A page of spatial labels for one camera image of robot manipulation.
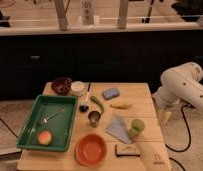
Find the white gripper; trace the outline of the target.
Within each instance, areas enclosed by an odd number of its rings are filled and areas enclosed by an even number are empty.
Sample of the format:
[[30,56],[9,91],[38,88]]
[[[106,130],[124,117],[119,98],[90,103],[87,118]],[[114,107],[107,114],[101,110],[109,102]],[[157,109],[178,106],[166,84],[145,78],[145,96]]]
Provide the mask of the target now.
[[171,112],[166,111],[178,103],[178,98],[175,96],[165,96],[163,94],[154,93],[152,95],[155,105],[159,112],[159,125],[164,126],[169,118],[171,117]]

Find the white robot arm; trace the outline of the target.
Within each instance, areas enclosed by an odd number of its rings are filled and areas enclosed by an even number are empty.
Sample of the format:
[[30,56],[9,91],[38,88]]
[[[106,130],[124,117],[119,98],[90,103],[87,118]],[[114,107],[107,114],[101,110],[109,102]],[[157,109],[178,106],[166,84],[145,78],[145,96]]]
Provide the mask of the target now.
[[184,100],[203,113],[202,67],[195,62],[165,70],[161,76],[161,86],[152,95],[157,107],[158,123],[164,126],[171,116],[170,108]]

